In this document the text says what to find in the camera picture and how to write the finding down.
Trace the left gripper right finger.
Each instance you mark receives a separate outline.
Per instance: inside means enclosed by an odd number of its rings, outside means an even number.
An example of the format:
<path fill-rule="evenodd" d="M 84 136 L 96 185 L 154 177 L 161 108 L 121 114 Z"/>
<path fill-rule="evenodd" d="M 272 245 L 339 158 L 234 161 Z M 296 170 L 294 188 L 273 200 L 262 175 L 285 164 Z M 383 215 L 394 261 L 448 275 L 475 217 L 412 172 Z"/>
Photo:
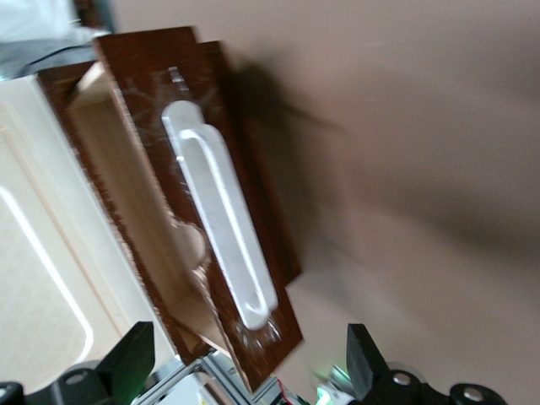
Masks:
<path fill-rule="evenodd" d="M 391 368 L 363 324 L 348 325 L 348 375 L 358 404 L 505 404 L 486 386 L 459 383 L 447 394 L 415 374 Z"/>

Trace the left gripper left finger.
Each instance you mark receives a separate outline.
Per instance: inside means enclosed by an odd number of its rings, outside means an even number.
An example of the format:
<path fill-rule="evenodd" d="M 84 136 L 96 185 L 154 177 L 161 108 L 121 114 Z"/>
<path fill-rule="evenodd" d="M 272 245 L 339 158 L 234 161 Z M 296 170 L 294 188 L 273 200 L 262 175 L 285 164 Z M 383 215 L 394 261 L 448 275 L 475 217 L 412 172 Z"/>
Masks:
<path fill-rule="evenodd" d="M 48 387 L 29 394 L 26 404 L 129 404 L 141 392 L 154 367 L 154 325 L 139 321 L 91 369 L 60 375 Z"/>

